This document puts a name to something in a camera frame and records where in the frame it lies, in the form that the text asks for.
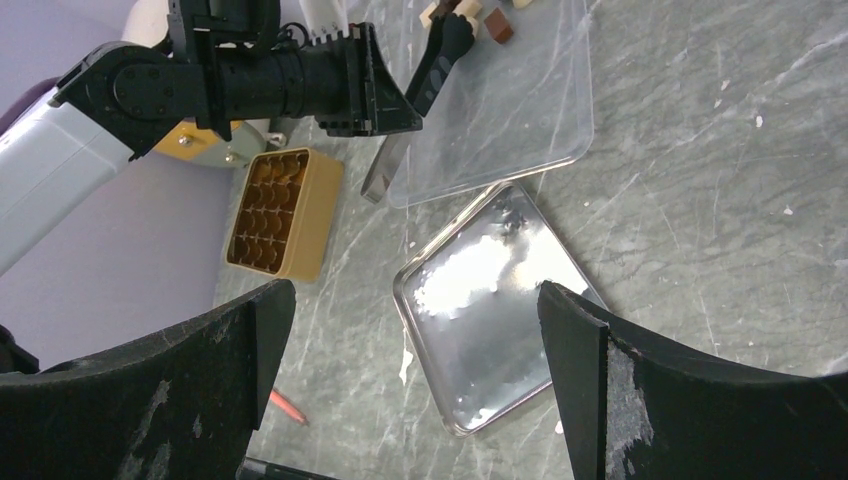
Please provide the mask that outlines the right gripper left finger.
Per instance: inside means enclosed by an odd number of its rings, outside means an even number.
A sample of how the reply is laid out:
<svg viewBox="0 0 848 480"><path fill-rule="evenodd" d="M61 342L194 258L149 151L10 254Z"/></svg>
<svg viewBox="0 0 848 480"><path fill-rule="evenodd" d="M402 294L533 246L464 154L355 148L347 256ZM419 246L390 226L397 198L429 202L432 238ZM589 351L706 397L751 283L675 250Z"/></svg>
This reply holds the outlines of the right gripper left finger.
<svg viewBox="0 0 848 480"><path fill-rule="evenodd" d="M275 280L40 373L1 377L5 479L232 479L262 422L296 292Z"/></svg>

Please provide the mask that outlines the black metal tongs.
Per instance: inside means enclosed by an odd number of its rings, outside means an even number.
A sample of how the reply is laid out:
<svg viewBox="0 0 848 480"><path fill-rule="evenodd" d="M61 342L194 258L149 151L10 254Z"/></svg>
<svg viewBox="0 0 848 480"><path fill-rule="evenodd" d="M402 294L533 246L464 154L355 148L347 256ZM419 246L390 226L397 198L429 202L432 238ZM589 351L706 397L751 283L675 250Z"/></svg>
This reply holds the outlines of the black metal tongs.
<svg viewBox="0 0 848 480"><path fill-rule="evenodd" d="M457 61L476 41L476 21L446 13L432 21L424 54L405 98L421 118L428 115ZM415 133L389 135L379 148L363 182L360 195L378 204L386 195Z"/></svg>

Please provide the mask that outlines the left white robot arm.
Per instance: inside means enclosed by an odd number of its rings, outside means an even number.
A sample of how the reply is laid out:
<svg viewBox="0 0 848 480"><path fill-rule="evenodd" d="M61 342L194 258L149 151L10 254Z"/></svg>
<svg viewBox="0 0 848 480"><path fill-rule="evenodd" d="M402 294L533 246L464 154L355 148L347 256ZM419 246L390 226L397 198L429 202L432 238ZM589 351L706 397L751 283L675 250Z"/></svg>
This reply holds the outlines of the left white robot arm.
<svg viewBox="0 0 848 480"><path fill-rule="evenodd" d="M275 1L172 1L153 47L103 44L1 138L1 266L191 119L222 140L235 121L313 117L333 137L417 131L371 23L298 46Z"/></svg>

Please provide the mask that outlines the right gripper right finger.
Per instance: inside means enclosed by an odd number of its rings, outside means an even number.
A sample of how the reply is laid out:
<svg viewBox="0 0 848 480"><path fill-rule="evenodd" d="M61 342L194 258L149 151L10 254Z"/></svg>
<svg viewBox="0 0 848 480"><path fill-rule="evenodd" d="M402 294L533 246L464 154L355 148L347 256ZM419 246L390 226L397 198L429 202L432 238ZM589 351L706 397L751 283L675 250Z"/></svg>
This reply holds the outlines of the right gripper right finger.
<svg viewBox="0 0 848 480"><path fill-rule="evenodd" d="M578 479L843 479L847 376L690 348L559 284L537 312Z"/></svg>

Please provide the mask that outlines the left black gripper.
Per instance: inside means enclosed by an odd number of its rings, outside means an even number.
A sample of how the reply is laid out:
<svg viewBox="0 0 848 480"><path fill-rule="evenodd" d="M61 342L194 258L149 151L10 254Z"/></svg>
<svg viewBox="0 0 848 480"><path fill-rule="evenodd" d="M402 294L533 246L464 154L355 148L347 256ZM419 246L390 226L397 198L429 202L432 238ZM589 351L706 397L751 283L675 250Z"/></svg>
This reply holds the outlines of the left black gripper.
<svg viewBox="0 0 848 480"><path fill-rule="evenodd" d="M224 139L233 120L312 116L333 136L419 131L423 117L388 70L370 22L313 43L278 1L170 1L165 114ZM363 114L361 126L361 86Z"/></svg>

